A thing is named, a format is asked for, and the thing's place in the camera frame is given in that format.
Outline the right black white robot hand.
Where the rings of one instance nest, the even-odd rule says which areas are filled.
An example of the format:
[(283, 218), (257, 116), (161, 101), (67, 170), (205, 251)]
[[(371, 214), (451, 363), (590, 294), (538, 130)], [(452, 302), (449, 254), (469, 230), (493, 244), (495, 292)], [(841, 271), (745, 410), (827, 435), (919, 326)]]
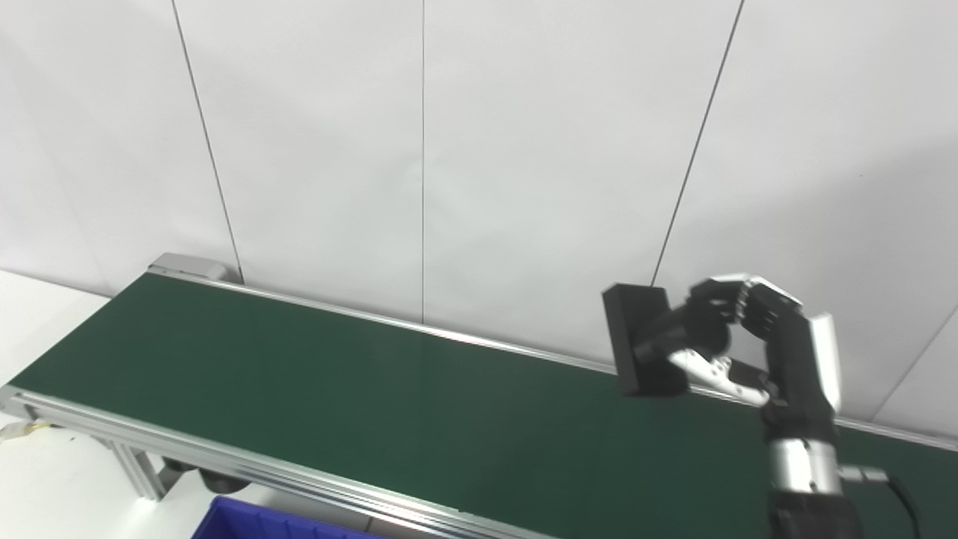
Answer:
[(767, 442), (805, 438), (835, 444), (835, 407), (819, 371), (812, 320), (795, 296), (753, 275), (713, 276), (689, 290), (686, 304), (713, 307), (764, 343), (769, 401), (760, 417)]

